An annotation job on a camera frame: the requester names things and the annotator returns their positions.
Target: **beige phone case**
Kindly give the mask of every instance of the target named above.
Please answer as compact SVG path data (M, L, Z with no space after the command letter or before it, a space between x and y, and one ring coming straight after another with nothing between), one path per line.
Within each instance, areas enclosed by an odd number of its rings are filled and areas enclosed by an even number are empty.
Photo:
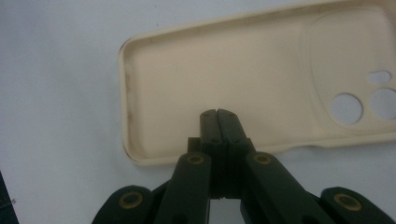
M396 93L395 24L394 0L321 1L131 38L120 50L125 150L139 164L174 162L213 108L236 113L266 152L394 140L396 104L372 106Z

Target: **white table surface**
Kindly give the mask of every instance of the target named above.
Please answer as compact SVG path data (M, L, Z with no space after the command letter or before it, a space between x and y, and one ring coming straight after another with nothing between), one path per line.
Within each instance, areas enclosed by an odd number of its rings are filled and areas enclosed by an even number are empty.
M173 173L123 151L117 57L127 38L288 2L2 1L0 169L20 223L91 223L115 190L154 189ZM396 219L395 143L277 156L308 191L354 189ZM243 223L238 201L210 211L210 223Z

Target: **white background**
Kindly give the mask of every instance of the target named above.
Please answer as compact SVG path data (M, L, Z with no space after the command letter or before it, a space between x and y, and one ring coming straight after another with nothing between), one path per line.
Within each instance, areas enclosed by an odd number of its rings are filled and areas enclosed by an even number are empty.
M0 169L20 223L91 223L115 190L154 189L173 173L123 152L117 57L127 38L288 2L1 1ZM396 219L396 144L277 156L308 191L354 189ZM212 202L210 223L243 223L238 201Z

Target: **brass grommet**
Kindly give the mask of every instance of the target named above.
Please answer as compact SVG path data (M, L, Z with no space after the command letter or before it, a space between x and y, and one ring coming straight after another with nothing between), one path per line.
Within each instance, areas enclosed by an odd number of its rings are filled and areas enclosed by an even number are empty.
M201 164L204 162L204 157L199 156L199 155L190 155L187 157L187 161L191 164Z
M259 155L254 156L254 161L264 164L264 165L267 165L267 164L271 163L271 158L269 158L266 155L259 154Z
M125 209L136 208L143 202L143 195L139 192L132 191L123 194L120 197L120 206Z
M345 209L350 210L350 211L360 211L362 206L361 202L359 202L356 198L349 196L344 193L338 193L334 195L334 200L343 206Z

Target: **metal rivet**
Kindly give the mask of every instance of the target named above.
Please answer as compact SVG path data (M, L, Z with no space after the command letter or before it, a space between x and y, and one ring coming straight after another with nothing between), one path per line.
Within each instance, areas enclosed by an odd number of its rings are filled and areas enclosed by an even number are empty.
M266 165L271 163L271 158L266 155L256 155L254 156L254 161Z
M120 197L120 206L125 209L136 208L143 202L143 195L139 192L128 192Z
M202 162L204 162L204 158L199 155L190 155L187 158L187 161L191 164L201 164Z
M362 208L361 203L357 199L344 193L338 193L334 195L334 200L345 209L350 211L357 212Z

